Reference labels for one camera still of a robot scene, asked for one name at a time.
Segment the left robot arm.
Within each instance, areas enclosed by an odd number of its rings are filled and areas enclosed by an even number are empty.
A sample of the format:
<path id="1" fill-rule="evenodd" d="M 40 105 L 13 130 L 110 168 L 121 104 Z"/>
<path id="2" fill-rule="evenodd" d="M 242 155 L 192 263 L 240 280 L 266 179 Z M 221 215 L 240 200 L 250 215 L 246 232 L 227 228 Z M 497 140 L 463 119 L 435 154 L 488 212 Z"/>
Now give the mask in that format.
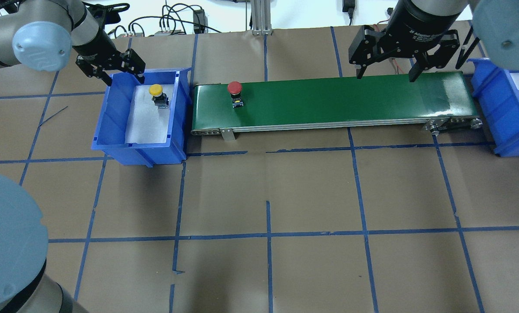
<path id="1" fill-rule="evenodd" d="M 106 156 L 90 153 L 106 70 L 124 58 L 80 0 L 16 0 L 0 17 L 0 310 L 84 309 L 73 285 Z"/>

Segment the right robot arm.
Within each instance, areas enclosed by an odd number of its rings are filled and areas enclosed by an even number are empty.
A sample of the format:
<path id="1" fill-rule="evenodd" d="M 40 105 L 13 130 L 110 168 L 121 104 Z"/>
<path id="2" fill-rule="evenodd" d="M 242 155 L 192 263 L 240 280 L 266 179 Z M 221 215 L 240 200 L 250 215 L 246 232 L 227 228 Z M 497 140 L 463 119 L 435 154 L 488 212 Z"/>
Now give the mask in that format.
<path id="1" fill-rule="evenodd" d="M 519 0 L 399 0 L 385 28 L 361 26 L 348 60 L 361 79 L 374 63 L 414 59 L 414 82 L 455 55 L 460 69 L 479 43 L 494 65 L 519 72 Z"/>

